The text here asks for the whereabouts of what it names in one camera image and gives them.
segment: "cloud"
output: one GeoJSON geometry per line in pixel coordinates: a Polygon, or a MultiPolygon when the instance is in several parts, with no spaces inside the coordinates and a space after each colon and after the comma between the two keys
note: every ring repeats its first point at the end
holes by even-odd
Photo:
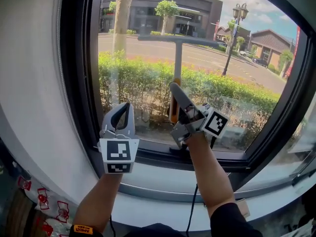
{"type": "Polygon", "coordinates": [[[287,16],[287,15],[280,16],[280,19],[283,19],[286,21],[290,20],[289,16],[287,16]]]}
{"type": "Polygon", "coordinates": [[[258,19],[267,24],[272,23],[272,19],[267,14],[261,14],[260,16],[258,16],[258,19]]]}
{"type": "Polygon", "coordinates": [[[281,12],[274,4],[270,3],[268,0],[220,0],[223,1],[222,15],[221,15],[221,25],[226,25],[227,18],[233,18],[233,8],[236,4],[247,3],[247,9],[249,13],[247,15],[248,20],[260,20],[266,23],[272,23],[271,18],[266,15],[269,12],[281,12]]]}

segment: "glass pane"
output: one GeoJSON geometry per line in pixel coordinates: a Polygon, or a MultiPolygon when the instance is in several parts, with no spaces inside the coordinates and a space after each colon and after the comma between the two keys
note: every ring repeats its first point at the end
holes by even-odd
{"type": "Polygon", "coordinates": [[[287,177],[295,177],[316,156],[316,96],[296,131],[277,156],[242,189],[270,186],[287,177]]]}
{"type": "Polygon", "coordinates": [[[99,68],[104,113],[131,101],[137,135],[174,145],[168,86],[174,77],[175,44],[139,41],[138,36],[214,40],[217,48],[183,45],[182,87],[197,105],[208,102],[230,118],[214,148],[244,152],[266,124],[290,75],[297,43],[294,22],[267,0],[125,1],[120,6],[124,12],[126,5],[129,17],[119,17],[116,0],[101,2],[99,68]],[[172,11],[166,17],[167,10],[159,9],[162,1],[172,11]],[[246,3],[249,12],[244,20],[233,18],[236,3],[246,3]],[[118,35],[113,35],[115,24],[118,35]],[[121,34],[125,26],[126,34],[121,34]],[[232,57],[222,77],[230,50],[232,57]]]}

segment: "sleeve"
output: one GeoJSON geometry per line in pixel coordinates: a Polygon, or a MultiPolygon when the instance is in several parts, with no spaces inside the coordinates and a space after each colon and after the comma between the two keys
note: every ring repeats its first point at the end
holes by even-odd
{"type": "Polygon", "coordinates": [[[214,211],[211,216],[211,233],[212,237],[262,237],[258,230],[246,222],[235,203],[223,204],[214,211]]]}
{"type": "Polygon", "coordinates": [[[73,225],[70,228],[69,237],[102,237],[103,235],[92,227],[73,225]]]}

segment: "street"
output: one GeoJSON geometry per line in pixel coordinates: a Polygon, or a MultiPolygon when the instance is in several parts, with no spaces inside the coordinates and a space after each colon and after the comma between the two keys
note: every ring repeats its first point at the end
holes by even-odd
{"type": "MultiPolygon", "coordinates": [[[[112,36],[99,36],[99,52],[112,51],[112,36]]],[[[126,55],[128,58],[142,57],[149,61],[174,61],[175,44],[158,41],[139,41],[135,37],[127,37],[126,55]]],[[[202,47],[183,45],[182,64],[194,65],[216,73],[225,67],[227,56],[202,47]]],[[[274,93],[281,94],[285,81],[268,69],[253,62],[244,62],[232,56],[228,65],[227,75],[242,78],[242,82],[254,82],[263,85],[274,93]]]]}

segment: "street lamp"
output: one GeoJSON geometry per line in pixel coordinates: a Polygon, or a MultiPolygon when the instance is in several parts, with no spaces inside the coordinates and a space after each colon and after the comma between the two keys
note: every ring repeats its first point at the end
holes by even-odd
{"type": "Polygon", "coordinates": [[[229,54],[228,54],[228,57],[227,57],[227,62],[226,62],[225,68],[223,70],[222,76],[226,75],[228,64],[229,64],[229,61],[231,59],[233,47],[236,44],[236,39],[237,39],[236,38],[236,34],[238,32],[238,26],[239,26],[240,19],[244,20],[246,18],[247,14],[248,14],[247,4],[245,4],[245,3],[242,6],[240,6],[240,4],[237,3],[236,7],[233,8],[233,17],[236,20],[235,21],[235,27],[234,27],[234,30],[233,30],[234,32],[232,34],[234,39],[233,39],[233,43],[232,43],[232,45],[230,47],[230,50],[229,50],[229,54]]]}

